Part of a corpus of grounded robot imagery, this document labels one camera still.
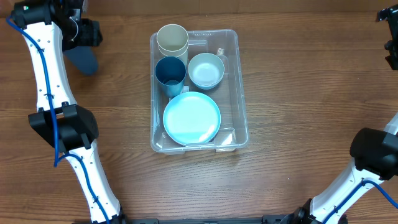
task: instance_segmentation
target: table surface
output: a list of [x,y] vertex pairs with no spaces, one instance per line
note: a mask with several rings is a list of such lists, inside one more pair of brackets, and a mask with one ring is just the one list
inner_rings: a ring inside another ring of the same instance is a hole
[[[76,100],[98,122],[109,184],[131,218],[231,218],[291,213],[346,167],[364,127],[398,112],[398,72],[384,57],[391,36],[373,12],[92,17],[104,41],[99,71],[65,60]],[[149,38],[165,24],[234,29],[239,37],[250,142],[229,153],[155,153],[150,139]],[[36,88],[23,38],[0,22],[0,223],[89,220],[67,162],[29,126]],[[382,185],[398,200],[398,178]],[[371,190],[350,223],[394,223],[396,210]]]

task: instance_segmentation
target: bowl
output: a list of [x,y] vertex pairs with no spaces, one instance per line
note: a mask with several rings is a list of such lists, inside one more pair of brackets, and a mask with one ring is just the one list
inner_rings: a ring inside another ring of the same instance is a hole
[[188,64],[191,81],[202,90],[209,90],[217,86],[223,79],[224,70],[223,61],[211,53],[198,54]]

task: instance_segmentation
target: plastic container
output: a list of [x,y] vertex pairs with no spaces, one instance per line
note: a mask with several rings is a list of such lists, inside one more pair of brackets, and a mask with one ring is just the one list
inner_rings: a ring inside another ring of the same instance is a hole
[[163,112],[169,103],[160,89],[154,75],[156,63],[163,58],[156,42],[156,33],[150,38],[150,146],[156,152],[184,154],[185,151],[215,149],[233,151],[246,146],[249,141],[246,104],[244,101],[241,61],[239,58],[238,35],[233,30],[188,31],[188,62],[200,53],[212,53],[222,59],[224,77],[210,90],[201,90],[191,79],[185,79],[190,91],[208,95],[218,105],[221,112],[221,126],[217,135],[210,141],[182,146],[173,141],[163,126]]

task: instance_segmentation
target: light blue plate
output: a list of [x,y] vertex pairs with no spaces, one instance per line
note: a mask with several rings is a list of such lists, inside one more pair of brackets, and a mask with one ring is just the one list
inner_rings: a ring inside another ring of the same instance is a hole
[[220,129],[221,113],[210,97],[186,92],[168,103],[163,114],[163,125],[167,134],[183,146],[208,142]]

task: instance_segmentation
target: cup rim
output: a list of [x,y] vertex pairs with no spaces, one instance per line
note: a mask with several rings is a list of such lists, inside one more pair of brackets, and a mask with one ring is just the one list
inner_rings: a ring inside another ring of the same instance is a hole
[[[185,31],[185,33],[186,33],[186,35],[187,35],[187,42],[184,44],[184,46],[182,47],[182,48],[180,48],[180,49],[178,49],[178,50],[167,50],[167,49],[165,49],[164,47],[162,47],[160,44],[159,44],[159,39],[158,39],[158,34],[159,34],[159,32],[164,28],[164,27],[167,27],[167,26],[179,26],[179,27],[181,27],[184,31]],[[181,25],[178,25],[178,24],[167,24],[167,25],[164,25],[162,28],[160,28],[158,31],[157,31],[157,33],[156,33],[156,42],[157,42],[157,45],[161,48],[161,49],[163,49],[163,50],[165,50],[165,51],[168,51],[168,52],[178,52],[179,50],[182,50],[183,48],[185,48],[186,46],[187,46],[187,44],[188,44],[188,42],[189,42],[189,35],[188,35],[188,31],[184,28],[184,27],[182,27]]]
[[[163,59],[165,59],[165,58],[168,58],[168,57],[173,57],[173,58],[179,59],[178,57],[174,57],[174,56],[166,56],[166,57],[161,58],[161,59],[156,63],[154,75],[155,75],[156,80],[157,80],[161,85],[166,85],[166,84],[165,84],[165,83],[162,83],[162,82],[157,78],[157,75],[156,75],[156,67],[157,67],[157,65],[159,64],[159,62],[160,62],[161,60],[163,60]],[[187,72],[188,72],[188,70],[187,70],[187,67],[185,66],[184,62],[183,62],[181,59],[179,59],[179,60],[181,61],[181,63],[184,65],[184,68],[185,68],[184,78],[182,79],[182,81],[180,81],[180,82],[183,82],[184,79],[187,78]]]

